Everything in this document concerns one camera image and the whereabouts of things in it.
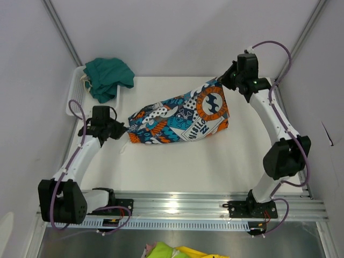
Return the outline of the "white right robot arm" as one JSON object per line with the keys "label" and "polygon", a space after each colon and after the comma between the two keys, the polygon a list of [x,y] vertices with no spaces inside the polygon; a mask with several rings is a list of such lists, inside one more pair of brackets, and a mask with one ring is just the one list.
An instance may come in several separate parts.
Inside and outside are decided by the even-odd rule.
{"label": "white right robot arm", "polygon": [[224,87],[238,90],[244,96],[259,115],[271,142],[271,148],[263,158],[265,173],[250,191],[253,199],[245,204],[246,212],[252,217],[264,212],[264,203],[271,200],[281,185],[303,187],[302,183],[292,183],[289,179],[307,167],[311,147],[310,138],[300,136],[283,114],[269,80],[258,75],[257,56],[245,52],[239,54],[218,79]]}

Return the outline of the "colourful patterned shorts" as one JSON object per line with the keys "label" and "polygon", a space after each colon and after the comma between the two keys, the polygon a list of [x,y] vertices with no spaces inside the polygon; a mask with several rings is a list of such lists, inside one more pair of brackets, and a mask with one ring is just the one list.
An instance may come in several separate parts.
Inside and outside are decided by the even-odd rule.
{"label": "colourful patterned shorts", "polygon": [[226,128],[230,112],[217,78],[170,99],[146,105],[128,117],[133,144],[195,142]]}

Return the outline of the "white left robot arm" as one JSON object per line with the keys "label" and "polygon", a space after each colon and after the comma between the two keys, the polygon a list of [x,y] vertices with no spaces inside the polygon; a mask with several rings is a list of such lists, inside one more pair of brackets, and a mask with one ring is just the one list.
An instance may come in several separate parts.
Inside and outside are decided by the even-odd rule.
{"label": "white left robot arm", "polygon": [[83,193],[80,184],[104,143],[120,139],[127,128],[117,121],[117,113],[110,106],[94,106],[91,117],[82,120],[77,146],[69,160],[50,180],[41,180],[38,185],[41,217],[51,224],[81,224],[88,214],[102,211],[110,215],[117,208],[112,189],[94,188]]}

